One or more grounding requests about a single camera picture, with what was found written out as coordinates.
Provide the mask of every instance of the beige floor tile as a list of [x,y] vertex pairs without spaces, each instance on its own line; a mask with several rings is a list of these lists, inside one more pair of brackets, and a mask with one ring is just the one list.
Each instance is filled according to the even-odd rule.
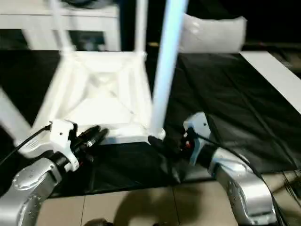
[[46,200],[36,226],[80,226],[84,196]]
[[177,226],[178,219],[171,188],[154,188],[86,196],[82,226],[105,218],[115,226]]
[[[288,181],[292,181],[295,179],[295,174],[293,172],[286,172],[285,173]],[[285,180],[282,173],[277,174],[266,174],[262,176],[269,189],[274,192],[275,190],[279,189],[285,184]]]
[[181,226],[237,226],[218,182],[176,186],[174,194]]

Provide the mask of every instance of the white pole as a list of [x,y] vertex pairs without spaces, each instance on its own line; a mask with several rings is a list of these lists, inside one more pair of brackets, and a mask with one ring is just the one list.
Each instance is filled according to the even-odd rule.
[[0,108],[0,126],[13,138],[15,145],[19,145],[31,135],[31,127],[2,88],[0,88]]
[[162,133],[187,3],[188,0],[166,3],[150,122],[150,133],[155,136]]
[[72,41],[70,39],[69,34],[64,29],[64,21],[63,17],[61,16],[60,5],[58,0],[50,0],[50,6],[52,8],[53,19],[58,32],[58,37],[60,39],[60,44],[62,45],[61,51],[63,53],[69,53],[74,50],[74,47],[72,45]]
[[135,51],[145,52],[148,0],[136,0]]

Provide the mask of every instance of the white panel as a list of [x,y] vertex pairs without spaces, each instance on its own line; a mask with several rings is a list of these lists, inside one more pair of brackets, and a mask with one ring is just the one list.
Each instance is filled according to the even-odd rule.
[[0,29],[23,29],[22,15],[0,15]]
[[268,52],[240,53],[301,114],[301,80]]

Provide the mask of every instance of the black cable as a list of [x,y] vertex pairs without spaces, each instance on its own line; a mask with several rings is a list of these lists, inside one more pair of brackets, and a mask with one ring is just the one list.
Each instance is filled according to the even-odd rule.
[[298,198],[296,197],[292,187],[291,187],[291,183],[289,182],[288,178],[286,177],[285,173],[282,172],[282,175],[284,177],[285,180],[285,187],[287,192],[294,198],[294,200],[296,201],[296,203],[298,204],[298,206],[301,208],[301,203],[299,202]]
[[241,161],[243,161],[243,162],[244,162],[244,163],[245,163],[245,164],[253,171],[253,173],[254,173],[259,179],[261,179],[261,180],[264,182],[264,184],[267,186],[267,188],[268,188],[268,190],[269,190],[269,192],[270,192],[270,194],[271,194],[271,197],[272,197],[272,201],[273,201],[273,205],[274,205],[274,208],[275,208],[275,214],[276,214],[277,222],[279,223],[279,225],[280,225],[280,226],[281,226],[281,225],[285,225],[285,226],[288,225],[287,222],[285,221],[285,218],[284,218],[284,216],[283,216],[283,214],[282,214],[282,212],[281,212],[281,210],[280,210],[280,207],[278,206],[278,203],[276,202],[275,197],[273,196],[272,192],[270,191],[270,189],[269,189],[267,183],[264,181],[264,179],[262,178],[261,174],[256,170],[256,168],[254,168],[254,167],[251,165],[251,163],[248,162],[248,160],[246,160],[246,159],[243,158],[240,154],[238,154],[237,152],[235,152],[235,151],[229,149],[228,147],[226,147],[226,146],[224,146],[224,145],[221,145],[221,144],[219,144],[219,143],[217,143],[217,142],[214,142],[214,141],[212,141],[212,140],[210,140],[210,139],[208,139],[208,138],[206,138],[206,137],[204,137],[204,136],[202,136],[202,135],[199,135],[199,134],[197,134],[197,133],[196,133],[195,135],[196,135],[197,137],[201,138],[201,139],[204,140],[204,141],[207,141],[207,142],[209,142],[209,143],[211,143],[211,144],[213,144],[213,145],[215,145],[215,146],[217,146],[217,147],[220,147],[220,148],[223,148],[223,149],[229,151],[231,154],[235,155],[235,156],[238,157]]
[[21,147],[23,147],[26,143],[28,143],[30,140],[32,140],[34,137],[36,137],[38,134],[40,134],[43,131],[50,130],[51,125],[47,125],[34,134],[32,134],[30,137],[28,137],[25,141],[23,141],[18,147],[16,147],[12,152],[10,152],[2,161],[0,162],[0,166],[16,151],[18,151]]

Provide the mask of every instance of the white metal frame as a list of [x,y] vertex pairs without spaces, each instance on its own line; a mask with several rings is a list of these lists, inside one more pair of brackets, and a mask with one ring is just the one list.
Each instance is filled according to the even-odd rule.
[[[166,4],[162,42],[158,59],[154,98],[151,102],[148,80],[144,67],[147,0],[137,0],[136,35],[134,52],[77,52],[68,33],[61,26],[57,0],[51,0],[53,16],[62,41],[62,60],[46,93],[34,126],[27,131],[20,114],[0,115],[2,122],[17,120],[23,130],[6,127],[15,140],[22,140],[29,133],[59,118],[79,124],[79,132],[99,124],[110,129],[104,144],[147,141],[152,134],[164,138],[163,123],[174,74],[177,46],[182,26],[182,17],[187,0],[168,0]],[[242,56],[273,85],[301,113],[297,99],[301,82],[280,62],[268,53]],[[2,111],[15,111],[7,98]],[[26,157],[38,153],[20,152]]]

